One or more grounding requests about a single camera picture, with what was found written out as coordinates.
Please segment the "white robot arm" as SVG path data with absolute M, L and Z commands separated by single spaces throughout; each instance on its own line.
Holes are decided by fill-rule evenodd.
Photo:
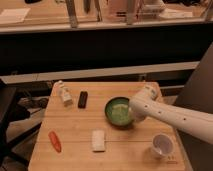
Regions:
M 155 118 L 213 144 L 213 114 L 160 103 L 157 97 L 157 89 L 145 84 L 129 100 L 130 115 L 136 121 L 143 121 L 147 116 Z

